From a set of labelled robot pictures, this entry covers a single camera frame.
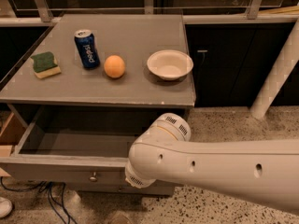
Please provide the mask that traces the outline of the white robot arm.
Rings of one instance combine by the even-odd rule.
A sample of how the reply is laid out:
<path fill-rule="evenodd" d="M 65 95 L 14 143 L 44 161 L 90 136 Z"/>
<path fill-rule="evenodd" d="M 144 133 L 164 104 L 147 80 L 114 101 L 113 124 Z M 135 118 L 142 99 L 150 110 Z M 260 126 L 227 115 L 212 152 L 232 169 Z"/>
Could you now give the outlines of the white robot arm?
<path fill-rule="evenodd" d="M 125 175 L 138 189 L 162 180 L 299 211 L 298 139 L 197 143 L 173 113 L 162 114 L 134 141 Z"/>

